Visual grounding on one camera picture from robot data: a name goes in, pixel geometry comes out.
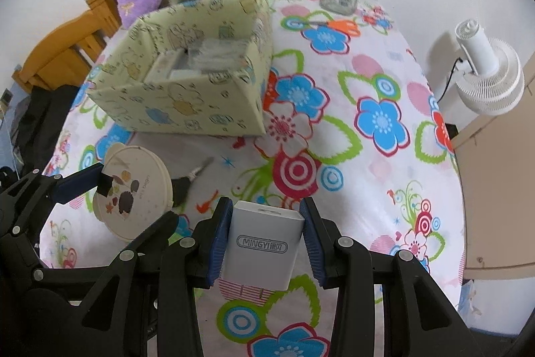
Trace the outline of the white Mingyi charger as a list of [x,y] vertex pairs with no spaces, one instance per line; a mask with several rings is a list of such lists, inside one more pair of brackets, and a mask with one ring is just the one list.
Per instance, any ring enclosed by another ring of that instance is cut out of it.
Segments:
[[293,209],[239,200],[233,207],[221,277],[269,291],[287,290],[304,223]]

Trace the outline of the black key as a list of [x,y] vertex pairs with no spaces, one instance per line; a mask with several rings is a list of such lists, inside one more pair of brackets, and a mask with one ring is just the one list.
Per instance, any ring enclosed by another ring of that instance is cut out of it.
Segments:
[[183,177],[172,179],[172,206],[178,207],[183,204],[188,196],[193,181],[213,162],[213,158],[207,158],[199,166]]

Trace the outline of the round cream compact case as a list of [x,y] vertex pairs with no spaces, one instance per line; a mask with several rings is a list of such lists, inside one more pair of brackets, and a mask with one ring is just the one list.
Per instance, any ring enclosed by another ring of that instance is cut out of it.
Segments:
[[105,155],[93,213],[125,242],[172,209],[172,179],[163,161],[141,146],[115,143]]

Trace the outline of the white power strip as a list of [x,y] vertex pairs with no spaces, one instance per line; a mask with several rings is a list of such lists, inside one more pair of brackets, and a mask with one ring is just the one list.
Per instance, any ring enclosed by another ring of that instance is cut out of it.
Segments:
[[143,79],[144,83],[163,82],[167,80],[173,70],[176,70],[181,59],[186,54],[182,48],[169,50],[157,56],[152,67],[148,70]]

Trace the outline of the clear bag of floss picks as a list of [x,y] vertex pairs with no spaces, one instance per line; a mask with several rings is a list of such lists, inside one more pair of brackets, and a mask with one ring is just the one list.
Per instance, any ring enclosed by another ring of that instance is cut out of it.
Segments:
[[244,39],[204,39],[195,41],[185,53],[186,66],[204,73],[232,71],[245,64],[249,41]]

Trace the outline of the wooden chair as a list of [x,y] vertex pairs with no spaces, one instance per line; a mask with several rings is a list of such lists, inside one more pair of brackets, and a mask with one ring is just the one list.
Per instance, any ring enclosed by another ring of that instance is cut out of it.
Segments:
[[12,79],[24,91],[83,84],[106,41],[121,27],[116,0],[85,1],[87,11],[49,32],[13,72]]

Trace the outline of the yellow cartoon storage box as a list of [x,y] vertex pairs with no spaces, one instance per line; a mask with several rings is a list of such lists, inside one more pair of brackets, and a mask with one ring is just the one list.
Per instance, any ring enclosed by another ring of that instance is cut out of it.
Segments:
[[[211,136],[261,136],[272,61],[271,9],[266,0],[198,0],[139,17],[97,69],[90,98],[131,131]],[[157,56],[204,39],[249,41],[245,64],[204,73],[187,54],[163,82],[144,83]]]

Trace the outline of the floral tablecloth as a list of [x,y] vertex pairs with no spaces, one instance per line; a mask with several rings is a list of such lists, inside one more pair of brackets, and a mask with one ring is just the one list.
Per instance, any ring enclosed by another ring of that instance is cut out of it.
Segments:
[[[458,305],[464,218],[458,166],[445,121],[422,69],[376,0],[360,0],[350,19],[317,0],[275,0],[273,59],[263,85],[269,131],[296,127],[279,141],[131,133],[88,95],[125,35],[112,37],[74,98],[47,176],[67,176],[102,162],[112,144],[140,145],[180,177],[214,161],[178,208],[171,241],[190,237],[221,196],[298,209],[312,196],[343,235],[377,253],[408,250]],[[301,32],[300,20],[351,20],[359,35],[330,26]],[[51,213],[41,258],[59,268],[108,265],[126,244],[93,214],[93,193]],[[313,278],[303,245],[287,291],[219,280],[195,291],[205,356],[327,356],[336,292]]]

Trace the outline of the white standing fan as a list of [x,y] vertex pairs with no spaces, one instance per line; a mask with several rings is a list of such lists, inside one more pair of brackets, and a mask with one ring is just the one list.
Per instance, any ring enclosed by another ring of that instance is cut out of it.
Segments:
[[505,41],[489,38],[474,19],[458,23],[454,33],[464,57],[454,62],[447,83],[455,85],[462,103],[485,116],[512,110],[525,89],[517,52]]

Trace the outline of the orange scissors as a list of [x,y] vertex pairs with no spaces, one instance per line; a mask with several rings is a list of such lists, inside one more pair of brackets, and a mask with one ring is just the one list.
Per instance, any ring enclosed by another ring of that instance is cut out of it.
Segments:
[[332,30],[343,32],[351,37],[359,37],[361,35],[358,24],[352,20],[309,21],[307,24],[326,26]]

